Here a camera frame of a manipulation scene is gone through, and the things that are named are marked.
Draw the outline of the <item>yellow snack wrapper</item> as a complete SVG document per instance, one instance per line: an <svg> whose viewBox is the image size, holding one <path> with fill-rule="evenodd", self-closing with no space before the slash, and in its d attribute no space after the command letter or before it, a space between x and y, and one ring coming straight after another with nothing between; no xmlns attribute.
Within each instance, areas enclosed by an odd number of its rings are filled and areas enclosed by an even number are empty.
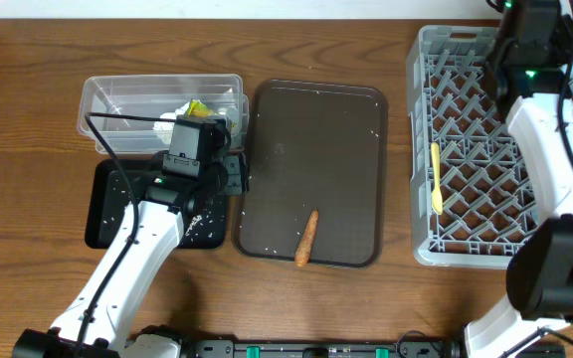
<svg viewBox="0 0 573 358"><path fill-rule="evenodd" d="M232 105L218 104L217 106L212 107L199 99L191 99L188 102L185 115L200 118L216 115L225 116L231 122L230 127L233 135L237 135L241 131L240 112Z"/></svg>

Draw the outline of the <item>white tissue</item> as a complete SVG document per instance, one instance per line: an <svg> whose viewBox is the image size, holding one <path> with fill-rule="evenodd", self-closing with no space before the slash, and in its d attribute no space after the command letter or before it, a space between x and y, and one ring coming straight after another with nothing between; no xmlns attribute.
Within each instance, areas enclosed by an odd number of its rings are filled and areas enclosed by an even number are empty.
<svg viewBox="0 0 573 358"><path fill-rule="evenodd" d="M160 115L160 120L153 124L153 130L156 136L163 144L169 145L172 139L173 121L178 115L184 115L188 110L190 103L186 102L181 107L176 108L173 112L165 112Z"/></svg>

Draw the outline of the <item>orange carrot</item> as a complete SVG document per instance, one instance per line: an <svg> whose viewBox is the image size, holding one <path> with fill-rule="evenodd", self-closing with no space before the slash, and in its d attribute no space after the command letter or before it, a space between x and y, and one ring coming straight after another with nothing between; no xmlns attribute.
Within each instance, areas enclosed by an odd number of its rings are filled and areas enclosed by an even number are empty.
<svg viewBox="0 0 573 358"><path fill-rule="evenodd" d="M319 211L314 208L309 216L300 242L295 252L294 263L297 267L305 266L310 258L317 226L319 221Z"/></svg>

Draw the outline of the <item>yellow plastic spoon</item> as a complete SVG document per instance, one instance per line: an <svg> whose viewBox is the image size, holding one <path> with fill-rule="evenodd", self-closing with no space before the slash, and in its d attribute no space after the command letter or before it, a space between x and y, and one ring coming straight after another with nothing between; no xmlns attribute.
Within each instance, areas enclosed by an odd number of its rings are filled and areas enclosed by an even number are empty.
<svg viewBox="0 0 573 358"><path fill-rule="evenodd" d="M443 195L441 192L441 152L437 142L432 142L431 160L434 174L434 188L431 193L432 209L436 215L443 214Z"/></svg>

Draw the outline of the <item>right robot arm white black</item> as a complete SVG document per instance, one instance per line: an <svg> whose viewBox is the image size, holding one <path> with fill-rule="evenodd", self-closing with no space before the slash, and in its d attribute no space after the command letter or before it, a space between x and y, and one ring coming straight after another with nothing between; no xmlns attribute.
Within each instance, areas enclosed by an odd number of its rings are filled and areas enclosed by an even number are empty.
<svg viewBox="0 0 573 358"><path fill-rule="evenodd" d="M464 330L468 357L513 357L573 324L573 101L567 67L487 66L525 163L539 225L506 269L506 294Z"/></svg>

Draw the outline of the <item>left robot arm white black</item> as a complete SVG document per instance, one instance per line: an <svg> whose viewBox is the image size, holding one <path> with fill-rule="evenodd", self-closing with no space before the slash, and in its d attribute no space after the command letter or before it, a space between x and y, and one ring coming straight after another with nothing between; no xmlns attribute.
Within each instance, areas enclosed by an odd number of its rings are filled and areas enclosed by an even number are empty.
<svg viewBox="0 0 573 358"><path fill-rule="evenodd" d="M201 215L199 200L247 190L244 154L228 155L211 170L201 179L181 177L167 169L140 175L143 194L126 206L120 229L78 298L48 332L25 330L13 356L180 356L179 340L144 333L129 343L127 336L162 264Z"/></svg>

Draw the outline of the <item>clear plastic waste bin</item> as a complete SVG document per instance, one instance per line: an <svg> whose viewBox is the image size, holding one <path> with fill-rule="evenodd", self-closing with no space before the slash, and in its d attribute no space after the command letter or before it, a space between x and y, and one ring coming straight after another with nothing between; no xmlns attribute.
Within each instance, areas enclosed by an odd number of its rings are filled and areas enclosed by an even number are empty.
<svg viewBox="0 0 573 358"><path fill-rule="evenodd" d="M88 112L108 113L92 122L117 154L153 154L169 148L172 125L130 120L129 117L169 117L184 113L191 101L230 121L233 151L243 148L249 123L249 101L235 74L131 75L91 77L83 88L78 132L95 139L85 120Z"/></svg>

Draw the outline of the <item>grey dishwasher rack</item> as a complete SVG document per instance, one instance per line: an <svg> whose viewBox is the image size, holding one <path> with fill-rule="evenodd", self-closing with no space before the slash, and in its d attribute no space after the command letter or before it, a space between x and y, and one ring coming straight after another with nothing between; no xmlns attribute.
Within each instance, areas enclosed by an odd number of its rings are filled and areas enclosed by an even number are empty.
<svg viewBox="0 0 573 358"><path fill-rule="evenodd" d="M425 266L505 269L537 227L522 156L480 86L495 33L428 25L407 58L412 247ZM442 215L431 204L432 142L441 152Z"/></svg>

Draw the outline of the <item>pile of white rice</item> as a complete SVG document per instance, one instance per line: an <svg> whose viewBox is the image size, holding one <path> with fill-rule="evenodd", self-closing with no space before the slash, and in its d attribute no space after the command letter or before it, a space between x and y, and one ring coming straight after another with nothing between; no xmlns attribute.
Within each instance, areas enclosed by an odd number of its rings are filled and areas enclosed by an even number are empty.
<svg viewBox="0 0 573 358"><path fill-rule="evenodd" d="M185 237L197 236L204 226L204 217L202 214L198 214L191 219L188 223L188 227L184 232Z"/></svg>

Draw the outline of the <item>dark brown serving tray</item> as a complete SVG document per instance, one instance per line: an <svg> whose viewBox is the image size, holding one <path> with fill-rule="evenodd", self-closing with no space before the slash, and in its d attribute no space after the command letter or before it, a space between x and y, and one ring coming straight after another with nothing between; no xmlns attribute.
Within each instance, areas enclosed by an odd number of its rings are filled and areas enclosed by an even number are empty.
<svg viewBox="0 0 573 358"><path fill-rule="evenodd" d="M243 255L293 261L312 211L309 260L361 269L382 247L388 102L376 88L268 80L245 152L250 190L232 241Z"/></svg>

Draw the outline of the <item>black tray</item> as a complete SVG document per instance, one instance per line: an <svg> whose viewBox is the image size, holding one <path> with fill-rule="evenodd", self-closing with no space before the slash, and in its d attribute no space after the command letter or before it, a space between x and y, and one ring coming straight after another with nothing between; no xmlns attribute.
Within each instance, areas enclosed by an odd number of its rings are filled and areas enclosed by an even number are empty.
<svg viewBox="0 0 573 358"><path fill-rule="evenodd" d="M121 161L136 195L145 193L146 180L157 174L161 160L123 159ZM107 249L120 229L124 209L130 203L124 180L111 159L95 168L85 242L92 249ZM217 196L201 212L204 226L197 236L183 237L178 249L211 250L220 247L226 236L228 199Z"/></svg>

